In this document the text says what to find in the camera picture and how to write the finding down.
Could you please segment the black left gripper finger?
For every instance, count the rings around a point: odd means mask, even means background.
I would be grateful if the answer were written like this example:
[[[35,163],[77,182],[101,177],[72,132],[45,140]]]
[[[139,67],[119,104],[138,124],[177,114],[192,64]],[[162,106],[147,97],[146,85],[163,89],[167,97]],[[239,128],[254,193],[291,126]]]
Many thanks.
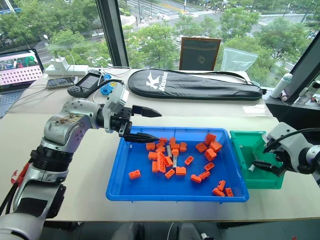
[[[157,110],[154,110],[149,107],[133,105],[131,108],[131,115],[134,116],[135,114],[141,115],[142,117],[147,118],[157,118],[161,117],[162,114]]]
[[[126,142],[132,142],[132,143],[154,143],[159,140],[158,137],[153,136],[148,133],[128,133],[122,136]]]

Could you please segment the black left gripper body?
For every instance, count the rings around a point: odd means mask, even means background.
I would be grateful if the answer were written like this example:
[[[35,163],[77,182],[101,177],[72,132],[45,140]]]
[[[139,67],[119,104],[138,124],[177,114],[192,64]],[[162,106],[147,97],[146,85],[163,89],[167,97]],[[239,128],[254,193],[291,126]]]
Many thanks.
[[[126,138],[131,133],[132,109],[130,107],[123,107],[118,113],[114,113],[110,117],[110,129],[116,131],[122,138]]]

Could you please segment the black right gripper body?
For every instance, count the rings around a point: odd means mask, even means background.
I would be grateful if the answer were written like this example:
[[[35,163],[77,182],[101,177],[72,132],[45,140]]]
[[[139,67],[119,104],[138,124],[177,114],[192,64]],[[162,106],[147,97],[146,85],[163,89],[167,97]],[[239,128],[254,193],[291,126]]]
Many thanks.
[[[276,161],[282,163],[282,165],[277,167],[271,163],[268,163],[265,171],[281,177],[288,169],[288,152],[278,142],[275,141],[270,141],[264,148],[264,153],[270,152],[275,154]]]

